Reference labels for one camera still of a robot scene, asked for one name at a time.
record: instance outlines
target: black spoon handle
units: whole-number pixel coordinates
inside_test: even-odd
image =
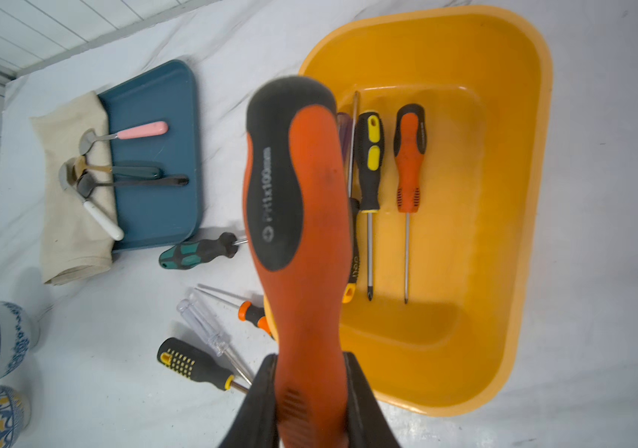
[[[117,181],[117,182],[98,182],[95,186],[137,186],[137,185],[170,185],[182,186],[189,183],[189,178],[184,174],[174,174],[159,179],[144,181]]]

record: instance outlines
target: rubber grip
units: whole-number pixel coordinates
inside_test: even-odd
[[[247,143],[244,223],[282,335],[279,435],[288,448],[346,447],[339,318],[351,231],[331,91],[307,77],[264,85],[247,108]]]
[[[235,241],[236,236],[225,231],[217,239],[181,242],[162,252],[159,263],[164,269],[187,270],[197,264],[209,263],[220,255],[232,258],[239,249],[234,245]]]
[[[238,316],[239,320],[251,322],[255,327],[266,331],[269,336],[272,335],[272,331],[267,323],[267,317],[264,315],[264,309],[252,305],[252,302],[249,300],[242,303],[242,306],[239,307]]]
[[[407,104],[396,113],[394,156],[399,170],[396,205],[401,213],[416,213],[421,203],[419,174],[426,153],[424,108]]]
[[[220,391],[229,389],[234,373],[220,367],[209,354],[176,337],[160,345],[157,361],[198,383],[210,383]]]
[[[356,120],[354,158],[359,167],[361,205],[364,213],[376,212],[381,163],[384,159],[384,124],[376,112],[364,112]]]

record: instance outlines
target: orange and black screwdriver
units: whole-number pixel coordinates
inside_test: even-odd
[[[399,188],[396,205],[406,214],[406,254],[404,260],[404,303],[409,302],[409,222],[412,213],[419,210],[421,190],[419,174],[426,153],[426,121],[424,108],[407,104],[396,113],[394,157],[399,170]]]
[[[231,292],[227,292],[227,291],[222,291],[222,290],[218,290],[217,288],[211,287],[211,286],[205,286],[204,284],[198,284],[197,285],[197,290],[199,290],[202,294],[207,295],[215,300],[218,300],[226,305],[229,305],[233,308],[236,308],[239,310],[238,312],[238,317],[239,320],[241,321],[248,321],[254,324],[255,327],[257,328],[261,328],[262,330],[264,330],[265,332],[267,332],[267,334],[269,336],[272,335],[272,331],[270,330],[270,325],[267,322],[267,316],[264,314],[264,309],[260,308],[254,304],[252,304],[251,301],[244,299],[241,296],[232,294]],[[221,292],[222,294],[226,294],[226,295],[230,295],[234,298],[238,298],[240,300],[242,300],[242,304],[241,305],[237,305],[234,302],[230,302],[229,300],[225,300],[215,294],[212,294],[210,291],[215,291],[215,292]]]
[[[287,448],[346,447],[339,340],[350,212],[332,92],[308,77],[262,86],[247,107],[244,223],[282,336],[274,373]]]
[[[374,214],[378,204],[378,184],[381,180],[381,161],[384,159],[384,125],[378,113],[370,111],[359,116],[354,133],[356,165],[359,166],[361,205],[366,214],[366,295],[374,298]]]

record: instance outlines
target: green and black screwdriver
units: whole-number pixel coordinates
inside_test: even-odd
[[[371,300],[374,298],[374,214],[380,208],[378,184],[384,159],[384,125],[378,113],[369,111],[359,115],[354,133],[354,152],[361,187],[359,210],[366,213],[366,295]]]
[[[237,239],[231,232],[219,235],[217,239],[200,239],[184,241],[160,254],[160,266],[165,269],[187,270],[197,264],[209,263],[217,256],[232,258],[239,247],[247,242],[247,238]]]
[[[211,383],[220,391],[229,388],[244,393],[249,391],[234,381],[234,373],[217,365],[210,355],[176,337],[170,337],[160,345],[157,361],[192,381]]]

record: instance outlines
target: blue tray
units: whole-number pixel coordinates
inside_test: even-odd
[[[189,184],[123,186],[115,189],[117,223],[125,238],[114,252],[171,246],[191,237],[202,221],[199,117],[194,75],[172,60],[98,95],[111,133],[166,121],[162,136],[111,140],[114,165],[158,166],[165,175],[185,174]]]

